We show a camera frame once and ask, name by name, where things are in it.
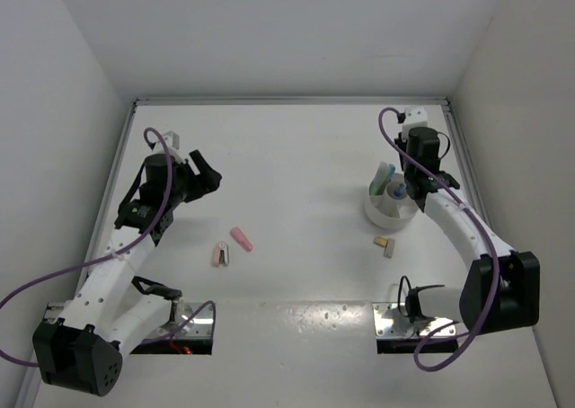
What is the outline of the clear blue pen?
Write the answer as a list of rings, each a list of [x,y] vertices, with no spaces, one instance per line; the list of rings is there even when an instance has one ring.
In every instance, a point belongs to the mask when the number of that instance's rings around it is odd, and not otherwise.
[[[398,183],[393,190],[393,196],[397,200],[402,200],[406,195],[406,185],[404,183]]]

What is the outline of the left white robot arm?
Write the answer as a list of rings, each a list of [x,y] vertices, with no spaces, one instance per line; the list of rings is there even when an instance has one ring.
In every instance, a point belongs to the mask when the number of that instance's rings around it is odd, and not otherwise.
[[[221,180],[198,150],[187,159],[176,152],[145,158],[119,204],[106,248],[111,259],[97,265],[57,318],[42,321],[32,336],[44,383],[105,396],[145,337],[181,318],[182,292],[137,273],[176,208],[216,191]]]

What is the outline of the blue highlighter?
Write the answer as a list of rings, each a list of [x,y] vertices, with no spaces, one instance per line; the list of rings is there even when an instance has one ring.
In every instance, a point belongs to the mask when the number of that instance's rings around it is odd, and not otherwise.
[[[394,173],[395,173],[395,165],[389,164],[387,166],[387,174],[385,176],[384,183],[382,184],[383,189],[385,189],[387,185],[393,180]]]

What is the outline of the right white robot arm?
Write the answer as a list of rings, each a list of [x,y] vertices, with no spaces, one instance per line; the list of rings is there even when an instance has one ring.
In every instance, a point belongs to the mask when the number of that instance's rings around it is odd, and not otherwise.
[[[451,306],[448,317],[481,334],[531,327],[540,315],[540,263],[502,241],[468,206],[453,176],[440,168],[440,139],[435,129],[405,128],[394,143],[408,196],[434,221],[455,247],[467,269],[462,289],[431,300],[421,288],[407,297],[411,318],[430,316],[435,307]]]

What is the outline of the yellow highlighter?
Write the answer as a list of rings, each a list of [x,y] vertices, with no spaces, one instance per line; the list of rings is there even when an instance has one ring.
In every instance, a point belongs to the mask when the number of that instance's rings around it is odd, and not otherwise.
[[[379,194],[380,189],[381,189],[380,184],[375,184],[372,182],[369,186],[369,194],[371,196],[377,196]]]

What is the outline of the green highlighter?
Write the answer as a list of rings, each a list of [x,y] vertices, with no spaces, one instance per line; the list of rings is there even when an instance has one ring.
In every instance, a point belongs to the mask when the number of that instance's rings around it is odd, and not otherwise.
[[[378,166],[378,168],[377,168],[377,170],[376,170],[376,174],[375,174],[375,176],[374,176],[374,178],[373,178],[373,180],[372,180],[373,183],[375,183],[375,184],[380,184],[380,185],[381,185],[381,188],[382,188],[382,184],[384,183],[385,176],[386,176],[386,174],[387,174],[387,166],[388,166],[388,164],[387,164],[386,162],[382,161],[382,162],[379,164],[379,166]]]

